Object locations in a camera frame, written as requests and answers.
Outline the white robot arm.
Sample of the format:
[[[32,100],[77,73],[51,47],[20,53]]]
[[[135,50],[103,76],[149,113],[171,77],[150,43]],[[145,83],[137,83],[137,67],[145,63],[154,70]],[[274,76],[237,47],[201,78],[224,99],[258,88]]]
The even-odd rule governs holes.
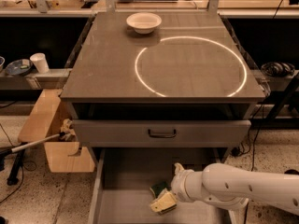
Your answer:
[[[225,210],[238,210],[250,200],[299,215],[299,175],[251,172],[223,163],[194,171],[177,162],[171,187],[161,190],[150,203],[150,209],[164,213],[177,202],[200,201]]]

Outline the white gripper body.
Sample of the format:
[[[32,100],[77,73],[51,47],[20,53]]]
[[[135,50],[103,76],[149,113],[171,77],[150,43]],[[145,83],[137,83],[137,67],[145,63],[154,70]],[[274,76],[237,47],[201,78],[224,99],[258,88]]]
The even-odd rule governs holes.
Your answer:
[[[171,190],[180,202],[201,201],[203,198],[202,173],[194,170],[175,171],[175,176],[171,181]]]

